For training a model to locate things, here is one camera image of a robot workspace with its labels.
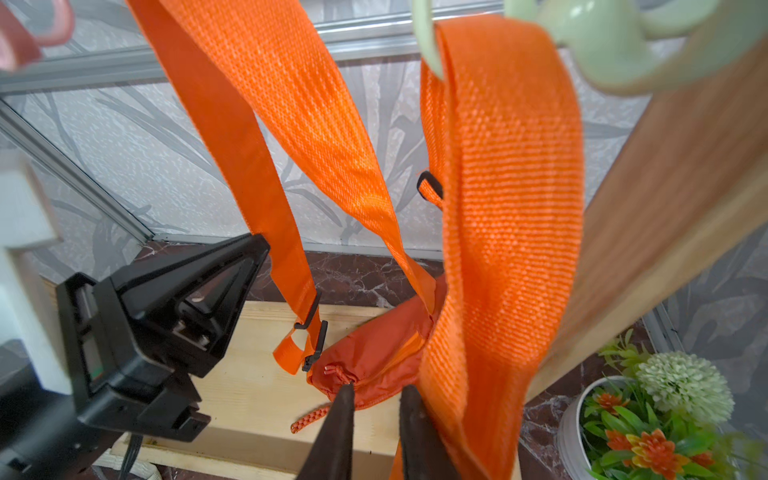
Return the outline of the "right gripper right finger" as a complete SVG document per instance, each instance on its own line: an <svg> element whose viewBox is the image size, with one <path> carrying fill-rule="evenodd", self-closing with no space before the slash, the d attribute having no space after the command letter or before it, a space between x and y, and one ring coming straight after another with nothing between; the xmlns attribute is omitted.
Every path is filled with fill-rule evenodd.
<svg viewBox="0 0 768 480"><path fill-rule="evenodd" d="M402 390L399 410L405 480L458 480L459 473L414 385Z"/></svg>

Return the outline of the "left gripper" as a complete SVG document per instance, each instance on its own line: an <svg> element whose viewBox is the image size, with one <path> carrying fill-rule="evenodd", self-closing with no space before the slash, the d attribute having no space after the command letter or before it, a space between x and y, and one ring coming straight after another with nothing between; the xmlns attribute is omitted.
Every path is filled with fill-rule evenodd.
<svg viewBox="0 0 768 480"><path fill-rule="evenodd" d="M2 346L2 478L71 478L125 433L195 440L210 418L192 378L223 359L269 252L245 234L60 284L73 391L44 389L20 343Z"/></svg>

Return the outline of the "potted flower plant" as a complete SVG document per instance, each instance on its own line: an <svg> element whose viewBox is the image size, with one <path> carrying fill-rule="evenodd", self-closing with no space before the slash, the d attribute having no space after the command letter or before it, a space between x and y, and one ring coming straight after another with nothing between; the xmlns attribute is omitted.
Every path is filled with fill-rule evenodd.
<svg viewBox="0 0 768 480"><path fill-rule="evenodd" d="M735 400L710 361L652 353L630 332L598 355L608 373L568 406L556 435L570 478L766 478L767 447L730 426Z"/></svg>

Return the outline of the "wooden hanging rack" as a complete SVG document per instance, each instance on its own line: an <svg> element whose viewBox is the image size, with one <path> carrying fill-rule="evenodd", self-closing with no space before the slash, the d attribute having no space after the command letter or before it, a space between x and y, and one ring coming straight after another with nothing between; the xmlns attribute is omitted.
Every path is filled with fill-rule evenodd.
<svg viewBox="0 0 768 480"><path fill-rule="evenodd" d="M767 219L767 44L653 97L590 203L567 311L534 398ZM233 479L291 479L318 432L290 423L324 401L271 347L292 317L248 302L224 360L196 383L210 425L191 443L148 439L145 462Z"/></svg>

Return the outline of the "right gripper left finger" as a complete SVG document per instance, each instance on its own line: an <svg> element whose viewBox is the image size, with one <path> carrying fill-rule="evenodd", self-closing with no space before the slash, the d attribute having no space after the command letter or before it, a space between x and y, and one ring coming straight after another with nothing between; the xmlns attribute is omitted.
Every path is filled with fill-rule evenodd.
<svg viewBox="0 0 768 480"><path fill-rule="evenodd" d="M350 480L355 391L344 385L335 397L297 480Z"/></svg>

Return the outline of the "light orange sling bag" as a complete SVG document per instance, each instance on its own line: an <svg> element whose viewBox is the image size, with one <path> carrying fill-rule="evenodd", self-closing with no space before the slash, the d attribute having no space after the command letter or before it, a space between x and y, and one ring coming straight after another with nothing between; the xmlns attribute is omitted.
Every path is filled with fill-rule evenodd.
<svg viewBox="0 0 768 480"><path fill-rule="evenodd" d="M464 479L508 479L529 385L571 294L584 218L582 119L541 27L440 22L442 79L422 74L443 188L447 295L418 387Z"/></svg>

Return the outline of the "right green hook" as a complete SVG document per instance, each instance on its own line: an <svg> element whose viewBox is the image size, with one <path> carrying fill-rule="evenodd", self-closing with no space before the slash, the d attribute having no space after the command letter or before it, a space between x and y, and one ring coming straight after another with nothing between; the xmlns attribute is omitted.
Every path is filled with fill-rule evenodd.
<svg viewBox="0 0 768 480"><path fill-rule="evenodd" d="M500 15L434 20L429 1L411 7L422 59L455 89L472 83L499 93L517 75L554 74L556 50L569 50L582 78L614 96L672 89L737 61L767 34L764 1L668 1L643 10L633 1L506 1Z"/></svg>

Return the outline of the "dark orange sling bag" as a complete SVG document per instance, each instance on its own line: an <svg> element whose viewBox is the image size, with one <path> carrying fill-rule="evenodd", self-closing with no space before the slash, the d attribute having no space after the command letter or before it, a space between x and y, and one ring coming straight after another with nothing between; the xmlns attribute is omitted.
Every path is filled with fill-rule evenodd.
<svg viewBox="0 0 768 480"><path fill-rule="evenodd" d="M445 283L405 251L376 153L344 79L297 1L133 1L130 10L228 184L249 230L270 246L271 277L303 342L273 356L329 399L357 409L415 382ZM345 213L378 236L414 290L333 345L320 294L265 141L271 134Z"/></svg>

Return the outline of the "left pink hook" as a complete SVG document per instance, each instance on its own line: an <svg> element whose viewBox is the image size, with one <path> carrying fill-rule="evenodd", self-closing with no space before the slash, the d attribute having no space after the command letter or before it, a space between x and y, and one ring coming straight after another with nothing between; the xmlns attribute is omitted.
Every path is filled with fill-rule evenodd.
<svg viewBox="0 0 768 480"><path fill-rule="evenodd" d="M16 72L42 58L42 48L66 44L75 30L75 14L68 0L52 2L54 18L51 28L44 34L33 35L1 3L1 70Z"/></svg>

